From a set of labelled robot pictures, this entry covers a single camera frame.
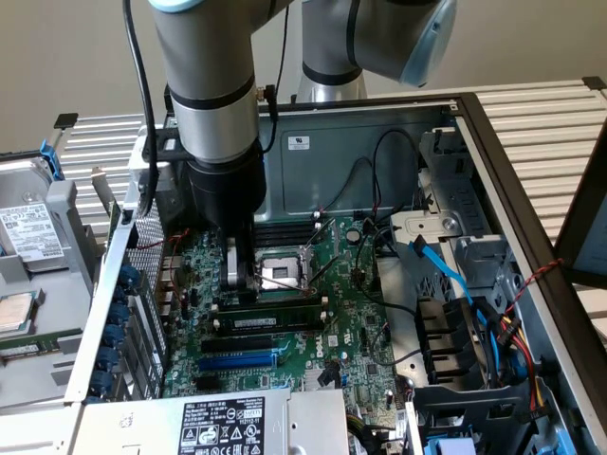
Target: blue pcie slot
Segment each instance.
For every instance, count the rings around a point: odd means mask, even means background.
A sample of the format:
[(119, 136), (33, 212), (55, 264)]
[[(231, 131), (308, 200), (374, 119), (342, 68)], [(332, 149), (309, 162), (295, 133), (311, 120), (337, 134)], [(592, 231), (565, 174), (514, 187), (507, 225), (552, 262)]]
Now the blue pcie slot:
[(273, 353), (271, 351), (238, 353), (234, 355), (217, 355), (213, 357), (203, 357), (198, 360), (198, 368), (201, 372), (212, 372), (215, 370), (236, 370), (239, 368), (275, 368), (277, 358), (277, 353)]

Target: gray wall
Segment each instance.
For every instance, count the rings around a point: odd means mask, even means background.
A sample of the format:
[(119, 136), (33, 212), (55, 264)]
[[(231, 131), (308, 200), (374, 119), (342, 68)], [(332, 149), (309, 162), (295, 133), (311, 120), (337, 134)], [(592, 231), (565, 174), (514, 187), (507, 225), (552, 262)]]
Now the gray wall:
[[(0, 151), (36, 147), (61, 112), (139, 112), (120, 0), (3, 0)], [(161, 115), (164, 72), (147, 1), (133, 0)], [(460, 0), (447, 56), (427, 88), (607, 77), (605, 0)], [(275, 82), (283, 15), (254, 36), (257, 82)], [(281, 98), (301, 75), (301, 7), (291, 9)], [(402, 90), (367, 75), (370, 94)]]

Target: small white sticker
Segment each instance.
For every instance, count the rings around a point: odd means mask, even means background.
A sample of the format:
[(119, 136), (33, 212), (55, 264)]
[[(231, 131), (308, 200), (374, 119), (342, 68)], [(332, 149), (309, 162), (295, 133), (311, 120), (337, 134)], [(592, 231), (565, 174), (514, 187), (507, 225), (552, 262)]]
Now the small white sticker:
[(0, 349), (0, 357), (13, 357), (16, 355), (36, 354), (40, 349), (35, 344), (28, 346), (18, 346), (16, 348)]
[(401, 409), (396, 412), (395, 428), (396, 428), (396, 438), (397, 439), (404, 438), (405, 433), (407, 432), (407, 411), (406, 410)]
[(268, 326), (276, 325), (276, 318), (264, 318), (264, 319), (244, 319), (236, 320), (234, 327), (242, 329), (243, 327), (256, 327), (256, 326)]
[(288, 150), (309, 150), (310, 136), (294, 136), (288, 139)]
[(44, 204), (0, 209), (0, 220), (24, 263), (64, 256)]

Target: red cable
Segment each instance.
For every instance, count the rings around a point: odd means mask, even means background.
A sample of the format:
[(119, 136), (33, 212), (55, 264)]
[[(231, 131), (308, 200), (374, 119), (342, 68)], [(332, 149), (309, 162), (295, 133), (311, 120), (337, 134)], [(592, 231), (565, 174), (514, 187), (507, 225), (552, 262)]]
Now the red cable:
[[(506, 323), (504, 321), (501, 321), (502, 323), (502, 329), (506, 329)], [(526, 363), (527, 365), (527, 373), (529, 376), (529, 388), (530, 388), (530, 392), (529, 392), (529, 408), (531, 410), (534, 410), (536, 407), (536, 384), (535, 384), (535, 367), (533, 365), (533, 359), (531, 358), (531, 353), (529, 352), (529, 350), (527, 349), (527, 347), (524, 345), (523, 341), (518, 338), (516, 335), (512, 337), (512, 344), (514, 344), (519, 351), (521, 351), (521, 353), (523, 354), (524, 357), (524, 363)]]
[(517, 301), (519, 301), (519, 299), (523, 296), (525, 289), (529, 286), (529, 284), (531, 282), (533, 282), (534, 280), (537, 280), (542, 274), (549, 272), (550, 270), (552, 270), (553, 268), (563, 264), (564, 260), (559, 258), (555, 261), (550, 261), (547, 265), (545, 265), (544, 267), (540, 267), (538, 268), (533, 275), (531, 275), (529, 278), (527, 278), (524, 281), (523, 287), (521, 287), (521, 290), (519, 291), (519, 293), (516, 295), (516, 297), (514, 298), (514, 300), (512, 301), (512, 303), (507, 307), (506, 309), (506, 313), (510, 313), (513, 309), (514, 309), (514, 305), (516, 304)]
[(153, 248), (154, 246), (162, 245), (165, 242), (171, 242), (172, 240), (177, 239), (177, 238), (179, 238), (179, 236), (178, 235), (174, 235), (172, 237), (169, 237), (168, 239), (160, 240), (159, 242), (156, 242), (154, 244), (138, 246), (137, 249), (149, 249), (149, 248)]

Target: black pcie slot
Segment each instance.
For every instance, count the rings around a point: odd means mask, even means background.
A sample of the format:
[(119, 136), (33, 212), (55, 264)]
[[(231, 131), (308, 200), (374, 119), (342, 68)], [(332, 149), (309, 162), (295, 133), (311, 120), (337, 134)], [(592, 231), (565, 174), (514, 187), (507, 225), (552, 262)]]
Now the black pcie slot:
[(274, 347), (271, 337), (206, 339), (201, 343), (203, 354), (262, 351)]

